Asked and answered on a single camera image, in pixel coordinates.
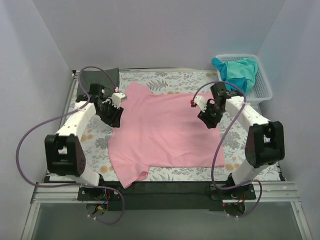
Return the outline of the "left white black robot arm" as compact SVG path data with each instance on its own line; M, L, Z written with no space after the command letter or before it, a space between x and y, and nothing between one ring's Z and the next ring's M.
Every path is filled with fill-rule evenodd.
M118 88L111 96L105 96L105 87L92 83L89 93L79 95L75 101L76 112L66 120L54 134L44 139L48 171L58 176L66 176L83 185L98 186L101 175L90 169L81 146L82 135L94 116L112 128L120 127L124 109L122 102L127 95Z

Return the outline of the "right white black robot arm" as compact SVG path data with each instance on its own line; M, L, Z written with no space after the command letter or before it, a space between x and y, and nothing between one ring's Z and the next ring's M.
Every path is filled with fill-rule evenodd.
M262 116L247 102L245 93L238 87L227 90L227 85L223 81L209 82L212 98L205 99L195 93L190 102L192 107L200 109L198 118L208 129L216 128L223 114L228 113L233 116L229 125L238 122L247 132L245 161L229 175L224 186L212 183L219 191L232 191L251 184L263 169L285 157L283 124Z

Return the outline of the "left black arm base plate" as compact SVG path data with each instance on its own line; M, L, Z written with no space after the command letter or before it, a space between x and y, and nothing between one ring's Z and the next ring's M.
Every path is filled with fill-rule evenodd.
M120 201L120 195L105 188L80 187L77 195L78 201Z

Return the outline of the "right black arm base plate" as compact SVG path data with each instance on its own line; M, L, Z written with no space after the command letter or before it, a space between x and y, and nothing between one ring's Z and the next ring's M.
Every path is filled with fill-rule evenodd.
M256 193L252 184L247 184L234 189L220 190L211 182L205 182L205 194L211 200L255 200Z

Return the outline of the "pink t-shirt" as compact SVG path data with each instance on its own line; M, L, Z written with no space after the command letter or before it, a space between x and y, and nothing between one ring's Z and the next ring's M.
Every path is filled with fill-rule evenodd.
M123 188L144 180L150 167L211 167L219 128L208 129L190 106L191 93L153 94L146 85L126 88L120 128L108 141L109 159Z

